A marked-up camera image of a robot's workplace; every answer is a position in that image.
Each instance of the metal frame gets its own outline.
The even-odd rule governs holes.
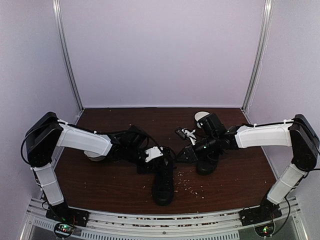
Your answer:
[[[55,21],[56,21],[56,25],[57,25],[58,32],[59,32],[65,68],[66,68],[66,71],[68,74],[68,78],[70,81],[71,89],[72,89],[76,104],[77,104],[79,110],[82,111],[84,109],[84,106],[81,102],[81,98],[80,98],[77,84],[75,81],[74,72],[73,72],[72,66],[71,66],[70,56],[69,56],[69,52],[68,52],[68,48],[67,48],[65,30],[64,30],[62,15],[61,15],[60,0],[52,0],[52,3],[53,3],[53,11],[54,11],[54,16],[55,16]]]
[[[250,102],[253,98],[253,95],[255,93],[255,88],[259,79],[259,74],[261,71],[261,61],[264,54],[264,51],[267,46],[267,39],[269,35],[270,30],[270,22],[271,22],[271,12],[273,7],[274,0],[265,0],[264,4],[264,12],[262,17],[262,25],[261,25],[261,31],[260,31],[260,38],[258,42],[258,48],[256,51],[256,56],[254,60],[254,65],[251,73],[251,78],[249,82],[249,86],[245,95],[245,99],[242,105],[242,110],[245,113],[248,113]]]
[[[290,215],[295,220],[294,226],[299,239],[307,240],[296,198],[290,198],[289,202]],[[25,223],[19,235],[20,240],[30,239],[33,226],[51,231],[56,224],[54,220],[45,217],[46,210],[42,208],[42,203],[43,200],[31,199]],[[285,219],[289,210],[287,202],[280,203],[280,208],[283,216],[277,219]],[[230,236],[225,239],[238,240],[240,230],[253,227],[252,225],[242,226],[238,213],[240,210],[242,208],[172,215],[123,214],[88,210],[90,215],[87,226],[77,227],[73,236],[85,240],[219,240],[224,239],[223,236]]]

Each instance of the brown wooden surface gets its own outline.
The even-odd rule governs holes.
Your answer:
[[[160,145],[178,153],[188,141],[176,127],[192,129],[198,111],[216,113],[226,127],[246,122],[235,108],[103,108],[86,109],[78,125],[97,131],[126,130],[137,125]],[[275,182],[260,147],[229,150],[216,171],[197,175],[192,164],[176,164],[175,193],[169,206],[153,202],[153,174],[138,175],[135,165],[125,162],[92,162],[80,150],[65,149],[56,167],[63,194],[72,207],[139,214],[184,214],[214,212],[254,206]]]

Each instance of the white panel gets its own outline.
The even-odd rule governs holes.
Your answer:
[[[85,107],[240,107],[264,0],[61,0]]]
[[[48,111],[70,123],[78,114],[52,0],[0,1],[0,84],[0,238],[15,240],[30,197],[39,194],[21,142]]]
[[[275,1],[268,47],[249,117],[269,123],[304,114],[320,134],[320,1]],[[266,147],[280,175],[292,160],[286,147]],[[305,216],[309,239],[320,235],[320,174],[311,172],[295,194]]]

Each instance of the white plastic part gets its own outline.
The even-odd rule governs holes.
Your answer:
[[[151,147],[147,150],[145,150],[144,152],[148,155],[145,158],[145,162],[148,163],[150,162],[152,159],[156,159],[158,157],[163,156],[164,154],[160,151],[160,149],[157,146]]]
[[[184,134],[186,134],[186,136],[190,139],[190,142],[191,144],[194,146],[196,145],[196,142],[197,142],[197,138],[196,136],[194,135],[194,133],[196,132],[196,130],[194,129],[193,131],[189,131],[188,129],[184,128],[182,129],[182,132]]]
[[[39,185],[43,189],[49,204],[55,206],[63,203],[64,196],[51,163],[42,167],[33,167],[32,169],[38,178]]]
[[[292,123],[267,126],[241,126],[235,135],[239,148],[245,149],[254,146],[287,146],[291,147],[289,127]]]
[[[203,117],[209,115],[209,114],[210,114],[210,113],[207,112],[207,111],[198,111],[198,112],[194,115],[194,120],[197,122],[196,126],[197,126],[198,128],[201,129],[201,126],[200,126],[200,124],[198,123],[198,121],[199,121],[200,119],[202,119]]]
[[[84,150],[89,158],[106,156],[112,147],[107,135],[94,134],[69,125],[60,124],[63,131],[56,144],[57,147],[67,147]]]
[[[295,188],[295,185],[305,174],[305,171],[299,170],[291,163],[272,186],[267,195],[267,199],[273,204],[278,205],[284,200],[285,196]]]

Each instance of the robotic arm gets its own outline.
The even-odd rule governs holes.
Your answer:
[[[291,163],[267,192],[260,206],[240,212],[243,226],[268,221],[272,215],[281,216],[279,203],[298,186],[309,171],[316,167],[319,138],[301,114],[283,122],[232,126],[228,130],[215,114],[204,116],[198,123],[208,136],[201,141],[195,141],[195,136],[190,136],[190,131],[177,128],[176,133],[181,138],[192,138],[191,144],[178,154],[177,162],[198,162],[197,171],[202,175],[214,171],[223,150],[254,146],[292,147]]]
[[[85,226],[89,213],[83,210],[69,208],[57,181],[52,162],[55,147],[67,147],[83,150],[92,161],[101,161],[110,156],[117,160],[127,160],[137,165],[139,174],[156,173],[152,186],[152,195],[159,205],[166,205],[173,198],[172,186],[162,182],[163,171],[172,172],[173,167],[167,167],[170,154],[163,147],[155,146],[146,149],[141,147],[148,138],[142,129],[131,126],[129,130],[114,133],[98,133],[79,128],[75,125],[58,119],[56,114],[48,112],[27,133],[26,143],[27,159],[34,172],[37,184],[43,190],[48,207],[47,218],[58,221],[73,221],[78,226]]]

